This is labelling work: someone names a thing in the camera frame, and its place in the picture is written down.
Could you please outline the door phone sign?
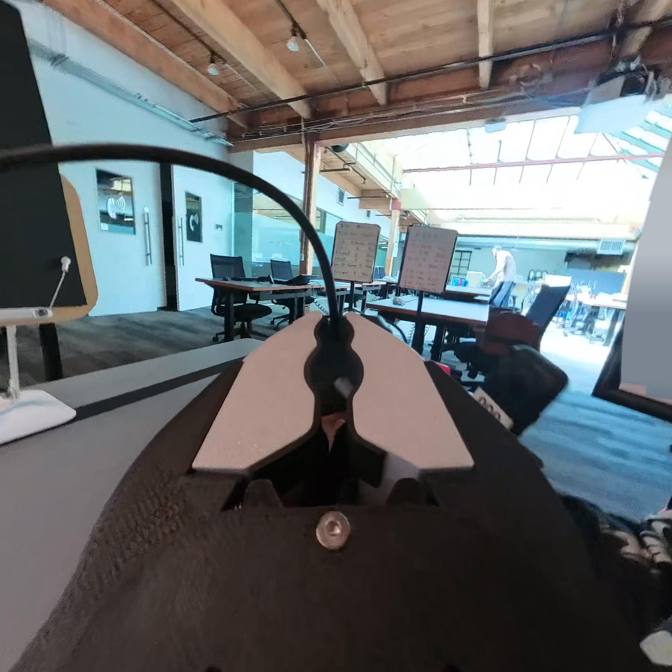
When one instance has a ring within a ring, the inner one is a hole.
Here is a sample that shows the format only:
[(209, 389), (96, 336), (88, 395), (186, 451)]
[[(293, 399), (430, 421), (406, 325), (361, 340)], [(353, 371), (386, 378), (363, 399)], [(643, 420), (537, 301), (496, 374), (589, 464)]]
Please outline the door phone sign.
[(132, 178), (96, 169), (96, 183), (100, 229), (134, 236), (137, 230)]
[(186, 240), (203, 242), (203, 202), (200, 196), (185, 192)]

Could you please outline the white metal stand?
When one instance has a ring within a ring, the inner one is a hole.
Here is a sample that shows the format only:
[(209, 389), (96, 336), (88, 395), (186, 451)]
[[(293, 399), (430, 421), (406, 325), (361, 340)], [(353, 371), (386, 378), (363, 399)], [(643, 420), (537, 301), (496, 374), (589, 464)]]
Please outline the white metal stand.
[(61, 277), (47, 306), (29, 308), (2, 308), (1, 328), (5, 330), (8, 381), (1, 393), (1, 444), (21, 440), (63, 425), (76, 416), (76, 411), (42, 391), (22, 391), (16, 328), (30, 319), (50, 319), (63, 281), (71, 266), (71, 258), (61, 257)]

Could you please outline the black adapter hub with cable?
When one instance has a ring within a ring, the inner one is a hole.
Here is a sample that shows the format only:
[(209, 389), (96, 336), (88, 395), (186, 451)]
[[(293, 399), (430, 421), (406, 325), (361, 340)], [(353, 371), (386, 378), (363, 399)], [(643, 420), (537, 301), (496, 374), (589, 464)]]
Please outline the black adapter hub with cable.
[(86, 144), (28, 147), (1, 154), (1, 175), (59, 163), (83, 163), (96, 160), (141, 161), (171, 164), (212, 173), (260, 191), (281, 206), (296, 221), (304, 237), (311, 244), (323, 273), (324, 292), (329, 303), (329, 315), (323, 321), (327, 326), (317, 329), (314, 363), (308, 365), (308, 382), (335, 384), (340, 378), (357, 382), (356, 373), (361, 365), (351, 347), (353, 328), (340, 314), (337, 290), (330, 262), (314, 226), (299, 207), (271, 183), (253, 173), (207, 156), (182, 150), (144, 145)]

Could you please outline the brown bag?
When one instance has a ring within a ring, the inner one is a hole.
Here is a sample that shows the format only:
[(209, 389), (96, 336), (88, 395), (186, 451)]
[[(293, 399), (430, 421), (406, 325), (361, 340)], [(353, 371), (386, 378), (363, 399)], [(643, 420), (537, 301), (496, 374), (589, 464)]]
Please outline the brown bag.
[(480, 347), (486, 355), (501, 357), (517, 345), (539, 351), (541, 340), (539, 325), (525, 315), (504, 311), (489, 316)]

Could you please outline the handwritten whiteboard on stand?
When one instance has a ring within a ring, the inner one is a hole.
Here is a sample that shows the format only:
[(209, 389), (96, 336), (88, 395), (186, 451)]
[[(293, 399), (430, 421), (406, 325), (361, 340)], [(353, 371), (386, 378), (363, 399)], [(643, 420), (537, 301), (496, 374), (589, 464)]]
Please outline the handwritten whiteboard on stand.
[(420, 224), (407, 229), (398, 289), (417, 292), (416, 323), (425, 294), (439, 294), (446, 288), (457, 240), (458, 232), (450, 229)]
[(345, 298), (348, 310), (354, 310), (356, 295), (362, 295), (362, 311), (368, 292), (377, 287), (374, 281), (380, 226), (340, 221), (335, 225), (331, 271), (334, 281), (343, 284), (346, 294), (337, 295), (339, 314), (343, 314)]

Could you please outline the grey office desk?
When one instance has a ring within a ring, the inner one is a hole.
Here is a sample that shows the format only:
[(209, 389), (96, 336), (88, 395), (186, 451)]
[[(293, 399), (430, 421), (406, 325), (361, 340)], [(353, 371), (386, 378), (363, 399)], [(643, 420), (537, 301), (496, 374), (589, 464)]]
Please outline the grey office desk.
[(446, 335), (457, 335), (460, 327), (482, 329), (489, 319), (490, 306), (477, 302), (461, 302), (441, 298), (423, 298), (420, 296), (400, 297), (401, 303), (394, 298), (374, 302), (372, 309), (390, 321), (404, 321), (415, 325), (411, 347), (418, 354), (424, 353), (425, 327), (434, 327), (434, 338), (430, 359), (441, 360)]
[(280, 322), (293, 324), (310, 310), (309, 298), (315, 300), (318, 294), (327, 298), (321, 280), (287, 284), (258, 279), (196, 278), (196, 282), (212, 290), (211, 313), (223, 322), (220, 331), (212, 336), (213, 343), (252, 338), (254, 323), (268, 317), (276, 319), (274, 307), (287, 311)]

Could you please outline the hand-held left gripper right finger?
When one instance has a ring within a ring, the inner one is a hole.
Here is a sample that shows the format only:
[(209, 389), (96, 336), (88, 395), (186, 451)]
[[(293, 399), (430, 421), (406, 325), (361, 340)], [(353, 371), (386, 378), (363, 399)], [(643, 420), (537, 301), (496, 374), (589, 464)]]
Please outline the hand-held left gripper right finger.
[(363, 378), (351, 398), (351, 427), (377, 471), (470, 470), (475, 462), (442, 401), (426, 361), (397, 336), (355, 313), (351, 347)]

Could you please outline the black square panel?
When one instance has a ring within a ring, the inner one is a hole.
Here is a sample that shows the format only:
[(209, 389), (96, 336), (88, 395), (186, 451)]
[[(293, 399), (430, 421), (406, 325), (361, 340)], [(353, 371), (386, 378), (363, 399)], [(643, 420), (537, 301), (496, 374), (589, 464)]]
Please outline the black square panel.
[[(1, 2), (1, 152), (51, 145), (21, 14)], [(57, 164), (1, 174), (1, 308), (48, 307), (71, 266), (55, 307), (86, 303)]]

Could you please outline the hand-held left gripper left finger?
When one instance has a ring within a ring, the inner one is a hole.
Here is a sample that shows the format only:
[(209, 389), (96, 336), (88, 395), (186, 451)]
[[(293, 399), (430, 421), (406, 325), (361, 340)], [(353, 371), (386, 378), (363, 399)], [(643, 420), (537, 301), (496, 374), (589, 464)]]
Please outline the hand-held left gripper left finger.
[(191, 463), (199, 473), (313, 473), (323, 417), (338, 416), (332, 384), (310, 386), (316, 333), (329, 322), (312, 311), (264, 341), (243, 361)]

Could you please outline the black office chair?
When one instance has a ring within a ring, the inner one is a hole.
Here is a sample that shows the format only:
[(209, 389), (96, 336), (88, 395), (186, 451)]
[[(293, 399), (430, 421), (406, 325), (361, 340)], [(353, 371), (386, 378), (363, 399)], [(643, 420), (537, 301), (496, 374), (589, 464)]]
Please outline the black office chair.
[[(221, 281), (246, 281), (245, 267), (242, 257), (230, 257), (223, 255), (210, 255), (212, 277)], [(228, 327), (224, 331), (217, 332), (212, 337), (213, 343), (219, 343), (224, 337), (229, 341), (229, 335), (238, 335), (241, 339), (251, 338), (252, 322), (264, 319), (272, 314), (272, 309), (259, 303), (256, 296), (253, 302), (248, 301), (248, 293), (245, 291), (213, 289), (211, 312), (215, 316), (230, 319)]]
[[(313, 281), (313, 277), (311, 275), (306, 275), (306, 274), (298, 274), (294, 275), (292, 271), (292, 265), (289, 262), (289, 260), (277, 260), (273, 259), (270, 262), (271, 266), (271, 277), (273, 283), (276, 284), (283, 284), (286, 286), (299, 286), (299, 285), (304, 285), (304, 284), (309, 284), (311, 281)], [(272, 302), (276, 305), (279, 305), (281, 307), (287, 308), (288, 309), (288, 314), (283, 317), (274, 317), (271, 320), (271, 324), (275, 325), (278, 323), (277, 327), (280, 326), (280, 324), (284, 321), (287, 322), (292, 322), (295, 316), (301, 316), (304, 314), (304, 309), (311, 306), (312, 303), (314, 303), (315, 298), (314, 296), (309, 293), (306, 295), (306, 297), (302, 298), (303, 303), (303, 308), (298, 309), (296, 305), (296, 300), (293, 298), (274, 298)]]
[[(565, 301), (568, 289), (569, 287), (567, 285), (543, 285), (533, 301), (532, 306), (527, 313), (524, 314), (535, 324), (540, 326), (542, 329), (542, 337), (552, 318), (558, 313), (561, 304)], [(494, 308), (489, 315), (504, 311), (514, 313), (508, 308)], [(486, 355), (480, 347), (483, 334), (484, 331), (475, 339), (475, 341), (459, 343), (454, 348), (454, 356), (466, 365), (466, 372), (470, 378), (475, 378), (480, 374), (490, 374), (506, 357), (511, 355), (513, 349), (516, 347), (513, 346), (505, 356), (496, 357)]]

